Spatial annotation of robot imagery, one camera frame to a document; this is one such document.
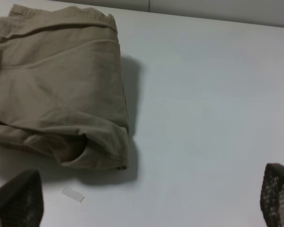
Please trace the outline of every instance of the white table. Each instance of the white table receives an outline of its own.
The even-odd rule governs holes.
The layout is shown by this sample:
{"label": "white table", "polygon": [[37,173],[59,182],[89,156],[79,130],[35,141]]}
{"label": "white table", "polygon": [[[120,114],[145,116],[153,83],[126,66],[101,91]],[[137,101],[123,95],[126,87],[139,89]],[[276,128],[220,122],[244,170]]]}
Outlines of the white table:
{"label": "white table", "polygon": [[[0,16],[13,2],[71,5],[0,0]],[[42,227],[266,226],[265,165],[284,165],[284,28],[97,9],[119,30],[135,124],[130,169],[90,173],[0,148],[0,186],[37,168]]]}

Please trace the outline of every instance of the black mesh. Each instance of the black mesh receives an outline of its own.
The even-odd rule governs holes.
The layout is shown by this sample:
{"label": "black mesh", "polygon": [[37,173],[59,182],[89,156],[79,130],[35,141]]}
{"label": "black mesh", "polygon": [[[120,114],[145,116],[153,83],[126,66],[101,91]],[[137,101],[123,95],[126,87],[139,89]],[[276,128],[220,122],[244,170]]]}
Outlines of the black mesh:
{"label": "black mesh", "polygon": [[267,164],[260,205],[268,227],[284,227],[284,166]]}
{"label": "black mesh", "polygon": [[0,188],[0,227],[38,227],[43,209],[37,171],[25,171]]}

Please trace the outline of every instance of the folded khaki pants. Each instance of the folded khaki pants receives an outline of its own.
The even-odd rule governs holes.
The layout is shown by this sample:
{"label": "folded khaki pants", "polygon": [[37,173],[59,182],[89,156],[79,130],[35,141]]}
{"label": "folded khaki pants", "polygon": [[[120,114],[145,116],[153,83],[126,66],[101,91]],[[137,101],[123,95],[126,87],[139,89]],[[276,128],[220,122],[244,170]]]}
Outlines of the folded khaki pants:
{"label": "folded khaki pants", "polygon": [[128,118],[112,15],[14,5],[0,18],[0,145],[124,169]]}

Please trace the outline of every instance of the beige fabric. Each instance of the beige fabric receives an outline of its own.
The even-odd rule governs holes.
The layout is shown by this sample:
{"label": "beige fabric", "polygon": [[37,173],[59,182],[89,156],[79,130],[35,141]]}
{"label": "beige fabric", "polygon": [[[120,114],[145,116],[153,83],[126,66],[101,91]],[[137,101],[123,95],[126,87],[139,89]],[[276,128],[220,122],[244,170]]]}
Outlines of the beige fabric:
{"label": "beige fabric", "polygon": [[0,18],[0,144],[62,165],[126,168],[128,119],[112,15],[14,5]]}

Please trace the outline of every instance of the small white tag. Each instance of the small white tag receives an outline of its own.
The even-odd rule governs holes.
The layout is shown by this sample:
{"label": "small white tag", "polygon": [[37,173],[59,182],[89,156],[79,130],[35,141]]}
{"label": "small white tag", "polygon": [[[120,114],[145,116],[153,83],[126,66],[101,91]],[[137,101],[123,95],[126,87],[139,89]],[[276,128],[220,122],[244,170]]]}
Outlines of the small white tag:
{"label": "small white tag", "polygon": [[85,198],[81,193],[76,192],[75,190],[67,187],[63,190],[62,194],[78,201],[78,202],[82,202],[82,200]]}

